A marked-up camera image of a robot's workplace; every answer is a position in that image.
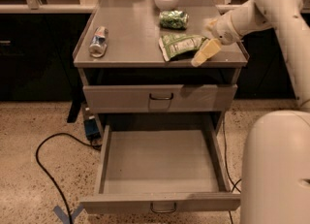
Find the green can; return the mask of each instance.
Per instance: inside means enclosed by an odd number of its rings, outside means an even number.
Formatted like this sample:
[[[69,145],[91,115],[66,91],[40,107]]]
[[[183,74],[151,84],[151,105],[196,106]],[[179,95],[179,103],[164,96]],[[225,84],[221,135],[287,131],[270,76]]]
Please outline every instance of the green can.
[[[171,29],[186,29],[189,16],[184,11],[161,11],[159,14],[162,27]]]

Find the closed drawer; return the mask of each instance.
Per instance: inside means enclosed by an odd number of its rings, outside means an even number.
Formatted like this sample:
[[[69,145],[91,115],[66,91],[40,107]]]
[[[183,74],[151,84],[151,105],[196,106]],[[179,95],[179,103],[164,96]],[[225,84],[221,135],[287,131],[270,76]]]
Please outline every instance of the closed drawer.
[[[211,112],[228,108],[236,85],[84,86],[92,112]]]
[[[88,213],[234,210],[212,121],[204,113],[107,115]]]

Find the speckled floor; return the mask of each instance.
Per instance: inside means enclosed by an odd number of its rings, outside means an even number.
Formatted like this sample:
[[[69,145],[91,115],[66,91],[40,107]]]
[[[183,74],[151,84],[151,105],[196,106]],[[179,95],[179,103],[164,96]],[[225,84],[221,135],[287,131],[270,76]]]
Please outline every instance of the speckled floor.
[[[294,109],[294,100],[234,100],[226,114],[228,164],[232,179],[241,177],[242,150],[255,120],[275,110]],[[53,209],[65,207],[52,182],[39,168],[35,152],[48,136],[68,132],[85,142],[81,113],[77,122],[66,123],[70,103],[0,103],[0,223],[63,223]],[[223,151],[223,132],[218,140]],[[49,140],[40,151],[41,162],[59,182],[71,209],[81,196],[93,193],[99,152],[67,137]],[[240,209],[232,213],[239,222]],[[88,215],[75,223],[178,223],[229,224],[227,212],[174,214]]]

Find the power cord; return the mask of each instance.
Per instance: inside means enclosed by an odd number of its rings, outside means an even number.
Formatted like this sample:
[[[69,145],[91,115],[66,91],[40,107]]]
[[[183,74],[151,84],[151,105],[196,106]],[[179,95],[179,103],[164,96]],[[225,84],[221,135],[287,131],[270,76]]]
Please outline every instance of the power cord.
[[[226,131],[225,131],[225,115],[223,118],[223,136],[224,136],[224,160],[225,160],[226,173],[227,173],[227,176],[230,182],[233,185],[232,192],[234,191],[234,189],[236,189],[239,193],[241,193],[241,190],[237,187],[237,185],[241,182],[241,179],[239,179],[237,182],[233,182],[232,177],[229,172],[229,167],[228,167],[228,162],[227,162],[227,139],[226,139]],[[231,223],[233,224],[233,217],[230,211],[229,211],[229,215],[230,215]]]
[[[72,215],[71,215],[71,212],[70,212],[70,208],[69,208],[69,205],[68,205],[68,202],[67,202],[67,199],[64,195],[64,193],[62,192],[62,190],[60,189],[58,183],[56,182],[56,180],[54,179],[54,177],[49,173],[49,171],[44,167],[44,165],[40,162],[40,159],[39,159],[39,151],[41,149],[41,147],[50,139],[56,137],[56,136],[69,136],[70,138],[76,140],[77,142],[79,142],[80,144],[83,144],[85,146],[89,146],[89,147],[92,147],[96,150],[100,150],[101,146],[99,144],[93,144],[93,142],[91,142],[90,144],[86,144],[84,143],[83,141],[79,140],[78,138],[74,137],[73,135],[71,134],[67,134],[67,133],[57,133],[57,134],[54,134],[54,135],[51,135],[49,137],[47,137],[45,140],[43,140],[40,145],[38,146],[37,150],[36,150],[36,161],[38,163],[38,165],[41,167],[41,169],[47,174],[47,176],[49,177],[49,179],[53,182],[53,184],[55,185],[55,187],[57,188],[65,206],[66,206],[66,211],[68,213],[68,217],[69,217],[69,222],[70,224],[74,224],[73,222],[73,219],[72,219]]]

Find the blue tape mark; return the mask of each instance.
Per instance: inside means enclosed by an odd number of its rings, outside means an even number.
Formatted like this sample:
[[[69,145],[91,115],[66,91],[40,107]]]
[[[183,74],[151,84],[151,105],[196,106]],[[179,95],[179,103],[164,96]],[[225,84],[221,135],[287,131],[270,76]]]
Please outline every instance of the blue tape mark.
[[[62,221],[63,224],[70,223],[69,216],[61,209],[60,206],[56,206],[53,211],[58,216],[58,218]],[[71,214],[73,222],[75,222],[75,219],[79,216],[79,214],[82,211],[83,211],[83,206],[79,205],[77,209]]]

